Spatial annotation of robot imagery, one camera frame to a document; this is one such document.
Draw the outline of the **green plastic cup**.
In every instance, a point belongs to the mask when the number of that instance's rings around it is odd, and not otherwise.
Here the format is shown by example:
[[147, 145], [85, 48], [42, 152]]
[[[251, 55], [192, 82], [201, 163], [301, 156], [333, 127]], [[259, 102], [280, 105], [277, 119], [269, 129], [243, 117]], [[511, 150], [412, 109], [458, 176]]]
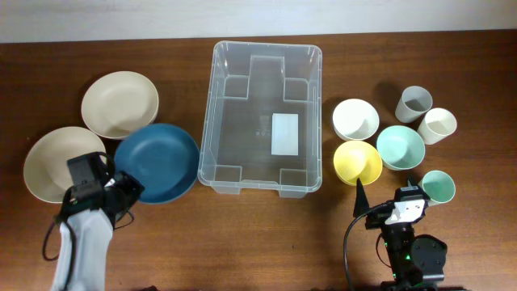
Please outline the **green plastic cup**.
[[429, 196], [429, 206], [450, 202], [456, 194], [456, 185], [452, 177], [443, 171], [429, 171], [418, 183], [418, 186]]

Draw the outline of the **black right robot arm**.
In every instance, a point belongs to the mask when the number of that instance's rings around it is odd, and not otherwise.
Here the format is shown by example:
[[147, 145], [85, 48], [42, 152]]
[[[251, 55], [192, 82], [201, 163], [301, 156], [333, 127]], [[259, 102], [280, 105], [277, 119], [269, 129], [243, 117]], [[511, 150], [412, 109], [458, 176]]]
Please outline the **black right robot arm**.
[[448, 246], [429, 234], [414, 234], [414, 224], [425, 217], [430, 197], [418, 185], [408, 184], [394, 193], [392, 200], [371, 207], [360, 179], [356, 180], [354, 221], [365, 219], [365, 228], [380, 230], [385, 243], [392, 281], [382, 290], [437, 290], [444, 280]]

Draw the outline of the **beige plate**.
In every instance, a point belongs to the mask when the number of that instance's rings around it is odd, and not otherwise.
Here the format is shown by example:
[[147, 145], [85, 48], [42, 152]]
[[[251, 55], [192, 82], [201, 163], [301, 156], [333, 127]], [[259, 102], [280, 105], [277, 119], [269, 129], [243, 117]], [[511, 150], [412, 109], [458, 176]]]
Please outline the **beige plate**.
[[92, 132], [120, 140], [152, 124], [158, 109], [158, 90], [146, 76], [117, 71], [102, 76], [87, 89], [81, 115]]
[[67, 161], [91, 152], [106, 152], [101, 139], [77, 126], [55, 129], [29, 151], [23, 166], [24, 183], [36, 198], [54, 204], [63, 201], [73, 185]]

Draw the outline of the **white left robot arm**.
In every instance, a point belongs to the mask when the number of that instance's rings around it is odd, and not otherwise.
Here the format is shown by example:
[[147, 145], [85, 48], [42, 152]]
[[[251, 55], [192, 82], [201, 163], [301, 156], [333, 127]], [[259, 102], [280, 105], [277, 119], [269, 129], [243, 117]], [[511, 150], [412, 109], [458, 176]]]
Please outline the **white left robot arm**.
[[104, 290], [107, 251], [116, 224], [145, 189], [121, 171], [107, 183], [99, 180], [70, 187], [55, 225], [61, 233], [52, 290]]

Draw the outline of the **dark blue plastic plate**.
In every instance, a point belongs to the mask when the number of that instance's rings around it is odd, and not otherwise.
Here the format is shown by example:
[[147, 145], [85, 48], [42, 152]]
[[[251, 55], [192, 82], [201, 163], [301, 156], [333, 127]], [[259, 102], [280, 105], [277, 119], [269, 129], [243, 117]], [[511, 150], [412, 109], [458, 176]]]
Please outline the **dark blue plastic plate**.
[[172, 124], [152, 124], [126, 137], [115, 164], [145, 188], [140, 202], [169, 203], [191, 190], [197, 180], [200, 150], [192, 136]]

